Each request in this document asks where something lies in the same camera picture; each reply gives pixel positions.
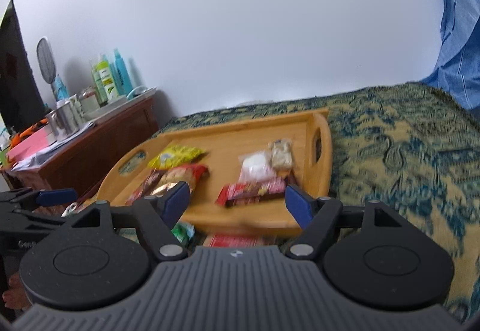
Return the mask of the person's hand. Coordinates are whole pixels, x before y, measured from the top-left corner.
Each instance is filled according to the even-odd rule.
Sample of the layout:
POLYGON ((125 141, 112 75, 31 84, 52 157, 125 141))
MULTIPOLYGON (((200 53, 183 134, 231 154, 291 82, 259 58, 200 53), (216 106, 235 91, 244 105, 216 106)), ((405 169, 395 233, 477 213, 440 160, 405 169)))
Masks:
POLYGON ((31 307, 18 272, 10 276, 7 285, 7 290, 1 295, 6 308, 25 310, 31 307))

